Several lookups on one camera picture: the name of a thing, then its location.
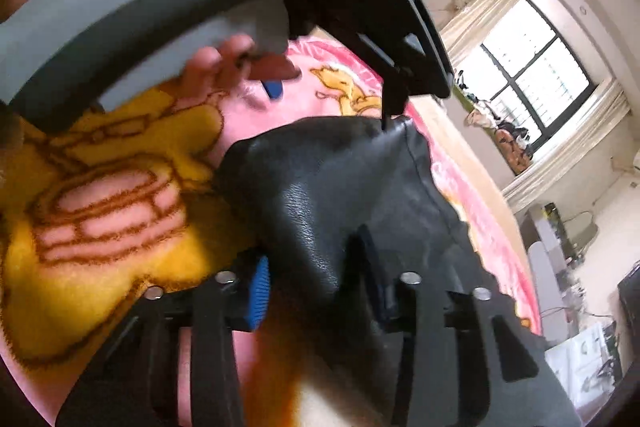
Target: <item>window frame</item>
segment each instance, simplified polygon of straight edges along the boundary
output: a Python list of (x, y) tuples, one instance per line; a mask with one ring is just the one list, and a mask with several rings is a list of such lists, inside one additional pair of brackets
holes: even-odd
[[(539, 127), (540, 133), (542, 133), (542, 135), (535, 142), (531, 144), (531, 148), (535, 152), (540, 147), (542, 147), (547, 141), (549, 141), (553, 137), (553, 135), (556, 132), (558, 132), (560, 128), (569, 121), (569, 119), (578, 111), (578, 109), (580, 109), (580, 106), (582, 106), (582, 104), (586, 102), (586, 100), (591, 96), (591, 93), (593, 93), (593, 91), (596, 89), (596, 85), (591, 80), (591, 77), (587, 74), (587, 71), (584, 69), (580, 59), (572, 50), (571, 46), (569, 46), (568, 42), (564, 39), (564, 37), (560, 34), (560, 32), (556, 29), (556, 27), (552, 24), (552, 22), (548, 19), (548, 17), (544, 13), (542, 13), (540, 9), (531, 0), (525, 0), (525, 1), (537, 12), (538, 15), (540, 15), (540, 17), (542, 17), (543, 21), (546, 24), (548, 24), (548, 26), (551, 28), (555, 36), (547, 44), (545, 44), (545, 46), (538, 53), (536, 53), (533, 56), (533, 58), (520, 71), (518, 71), (518, 73), (516, 73), (515, 76), (511, 76), (509, 73), (507, 73), (507, 71), (500, 64), (500, 61), (484, 45), (484, 42), (480, 44), (480, 48), (491, 59), (492, 63), (495, 65), (496, 68), (498, 68), (498, 71), (502, 73), (502, 76), (506, 80), (505, 86), (502, 87), (500, 90), (498, 90), (491, 97), (490, 100), (493, 102), (508, 87), (511, 87), (511, 89), (513, 89), (518, 99), (524, 104), (524, 106), (527, 108), (527, 111), (529, 111), (529, 114), (531, 115), (531, 118), (533, 119), (533, 121)], [(549, 126), (546, 126), (543, 124), (542, 119), (540, 118), (540, 115), (538, 115), (538, 112), (533, 108), (533, 105), (531, 102), (529, 102), (527, 95), (525, 95), (524, 92), (520, 89), (520, 86), (518, 86), (516, 81), (527, 70), (529, 70), (529, 68), (532, 67), (532, 65), (540, 57), (542, 57), (542, 55), (557, 40), (561, 41), (562, 44), (565, 45), (569, 53), (571, 53), (571, 56), (574, 58), (576, 64), (578, 64), (578, 67), (582, 71), (582, 74), (584, 74), (584, 77), (587, 79), (588, 86), (583, 90), (583, 92), (580, 93), (580, 95), (578, 95), (578, 97), (572, 103), (568, 105), (568, 107), (564, 111), (562, 111), (562, 113)]]

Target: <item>curved gray handle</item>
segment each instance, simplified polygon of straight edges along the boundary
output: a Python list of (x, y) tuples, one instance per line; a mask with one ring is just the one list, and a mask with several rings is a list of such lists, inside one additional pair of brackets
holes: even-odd
[(0, 25), (0, 98), (43, 130), (62, 130), (98, 98), (115, 108), (236, 32), (283, 52), (284, 3), (30, 0)]

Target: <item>black leather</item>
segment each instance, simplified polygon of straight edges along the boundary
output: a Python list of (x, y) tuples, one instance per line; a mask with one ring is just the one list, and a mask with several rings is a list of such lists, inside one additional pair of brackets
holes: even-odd
[[(497, 292), (466, 225), (435, 187), (428, 143), (408, 118), (388, 121), (385, 131), (369, 118), (300, 120), (234, 144), (217, 180), (270, 252), (274, 286), (300, 302), (319, 354), (347, 368), (385, 415), (401, 339), (382, 333), (350, 270), (356, 229), (368, 225), (395, 273), (443, 271), (436, 277), (452, 291), (482, 282)], [(465, 269), (453, 273), (456, 264)]]

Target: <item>beige curtain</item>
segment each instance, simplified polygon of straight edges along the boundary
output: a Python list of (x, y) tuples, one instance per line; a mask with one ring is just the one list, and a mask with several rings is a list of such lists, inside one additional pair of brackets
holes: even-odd
[(442, 29), (440, 36), (451, 64), (459, 64), (478, 47), (519, 0), (473, 0)]
[(620, 84), (605, 80), (556, 135), (536, 152), (532, 165), (502, 191), (515, 214), (569, 172), (629, 112)]

